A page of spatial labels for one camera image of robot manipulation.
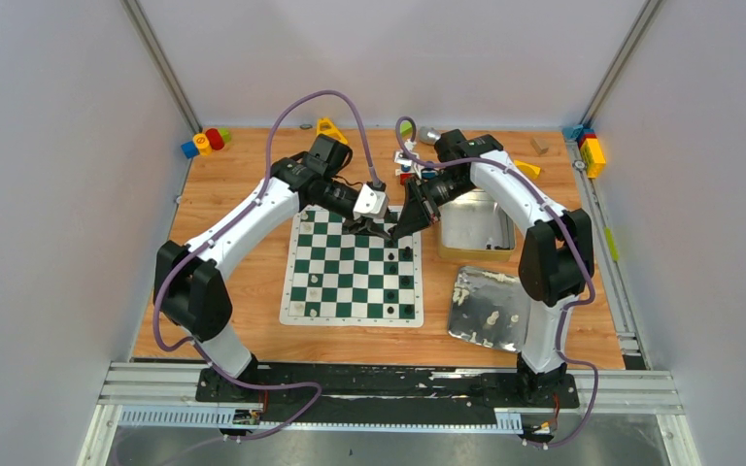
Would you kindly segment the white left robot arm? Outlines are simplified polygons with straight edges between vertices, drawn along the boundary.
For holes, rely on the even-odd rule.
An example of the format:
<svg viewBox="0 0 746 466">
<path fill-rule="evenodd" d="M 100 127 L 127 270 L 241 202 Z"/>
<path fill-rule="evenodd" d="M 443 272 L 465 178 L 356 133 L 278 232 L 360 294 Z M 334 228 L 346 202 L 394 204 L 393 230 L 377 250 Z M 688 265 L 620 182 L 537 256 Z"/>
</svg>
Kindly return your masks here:
<svg viewBox="0 0 746 466">
<path fill-rule="evenodd" d="M 352 156 L 349 146 L 326 136 L 291 157 L 273 162 L 249 198 L 205 232 L 180 245 L 164 243 L 156 254 L 153 321 L 167 316 L 182 327 L 202 357 L 221 374 L 221 388 L 236 401 L 251 399 L 258 374 L 254 354 L 230 323 L 233 305 L 226 281 L 273 230 L 308 206 L 345 221 L 352 234 L 387 238 L 378 219 L 389 199 L 380 182 L 361 187 L 337 177 Z"/>
</svg>

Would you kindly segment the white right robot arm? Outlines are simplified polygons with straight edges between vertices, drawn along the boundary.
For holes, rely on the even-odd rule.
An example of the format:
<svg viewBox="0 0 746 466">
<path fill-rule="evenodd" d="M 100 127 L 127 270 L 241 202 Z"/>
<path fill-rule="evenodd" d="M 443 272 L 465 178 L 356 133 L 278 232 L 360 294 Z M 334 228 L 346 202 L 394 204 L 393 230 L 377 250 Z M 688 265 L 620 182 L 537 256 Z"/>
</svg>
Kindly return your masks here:
<svg viewBox="0 0 746 466">
<path fill-rule="evenodd" d="M 433 148 L 438 160 L 420 164 L 436 175 L 405 183 L 405 202 L 390 235 L 400 239 L 428 228 L 440 220 L 443 205 L 474 189 L 483 190 L 510 217 L 524 235 L 518 277 L 532 301 L 516 391 L 525 403 L 540 405 L 553 395 L 553 377 L 568 363 L 563 353 L 567 312 L 593 288 L 590 216 L 548 197 L 492 135 L 468 139 L 450 130 Z"/>
</svg>

